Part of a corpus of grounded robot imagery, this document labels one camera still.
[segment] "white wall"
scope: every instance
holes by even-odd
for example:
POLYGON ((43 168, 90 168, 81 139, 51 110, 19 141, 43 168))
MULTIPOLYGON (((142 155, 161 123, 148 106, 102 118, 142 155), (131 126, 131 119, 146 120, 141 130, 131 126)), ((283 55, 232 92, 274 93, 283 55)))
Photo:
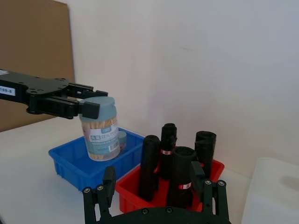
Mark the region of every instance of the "white wall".
POLYGON ((217 133, 215 158, 251 175, 299 164, 298 0, 63 0, 76 80, 115 97, 121 126, 179 144, 217 133))

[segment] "label on robotic arm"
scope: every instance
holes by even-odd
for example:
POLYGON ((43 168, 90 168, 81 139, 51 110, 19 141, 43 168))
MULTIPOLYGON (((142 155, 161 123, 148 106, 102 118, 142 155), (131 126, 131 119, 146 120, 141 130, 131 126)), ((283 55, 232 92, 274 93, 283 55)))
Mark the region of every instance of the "label on robotic arm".
POLYGON ((15 96, 15 89, 0 85, 0 94, 15 96))
POLYGON ((0 75, 5 75, 5 74, 8 74, 8 71, 1 70, 1 69, 0 69, 0 75))

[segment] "product label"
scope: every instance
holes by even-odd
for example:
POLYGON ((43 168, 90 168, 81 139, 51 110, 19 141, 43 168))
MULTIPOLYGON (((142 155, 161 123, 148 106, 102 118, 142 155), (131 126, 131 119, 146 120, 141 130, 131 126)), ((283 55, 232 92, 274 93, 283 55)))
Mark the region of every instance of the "product label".
POLYGON ((164 155, 171 155, 172 151, 164 151, 163 149, 161 149, 161 153, 164 155))
POLYGON ((15 89, 0 85, 0 93, 10 96, 15 96, 15 89))
POLYGON ((186 190, 186 189, 188 189, 188 188, 190 188, 190 187, 191 187, 191 183, 188 183, 188 184, 181 184, 181 185, 178 186, 178 188, 179 188, 180 190, 186 190))
POLYGON ((8 71, 1 70, 1 69, 0 69, 0 75, 5 75, 5 74, 8 74, 8 71))
POLYGON ((87 149, 91 154, 107 154, 119 148, 118 126, 113 124, 107 128, 83 128, 87 149))

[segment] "red plastic bin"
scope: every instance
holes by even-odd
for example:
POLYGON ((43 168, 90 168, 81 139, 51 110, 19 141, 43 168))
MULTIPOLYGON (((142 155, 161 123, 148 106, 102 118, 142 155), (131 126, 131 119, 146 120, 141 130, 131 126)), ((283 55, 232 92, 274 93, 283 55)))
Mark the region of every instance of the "red plastic bin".
MULTIPOLYGON (((216 160, 213 161, 210 179, 213 182, 218 181, 224 170, 224 164, 216 160)), ((151 202, 147 202, 138 197, 140 166, 133 169, 116 183, 116 191, 120 195, 120 210, 123 213, 131 212, 142 208, 165 207, 169 181, 159 179, 159 191, 155 192, 151 202)), ((198 197, 193 193, 192 207, 188 208, 195 211, 201 211, 201 203, 198 197)))

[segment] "red label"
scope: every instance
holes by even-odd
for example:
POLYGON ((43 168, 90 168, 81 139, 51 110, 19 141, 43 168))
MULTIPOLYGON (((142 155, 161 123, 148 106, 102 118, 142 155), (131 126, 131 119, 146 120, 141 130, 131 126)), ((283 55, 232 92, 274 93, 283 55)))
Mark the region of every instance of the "red label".
POLYGON ((156 167, 156 169, 154 170, 154 174, 156 174, 158 172, 158 167, 156 167))
POLYGON ((171 155, 172 151, 164 151, 163 149, 161 149, 161 153, 164 155, 171 155))
POLYGON ((178 188, 179 188, 180 190, 186 190, 186 189, 188 189, 188 188, 190 188, 190 187, 191 187, 191 183, 188 183, 188 184, 181 184, 181 185, 178 186, 178 188))

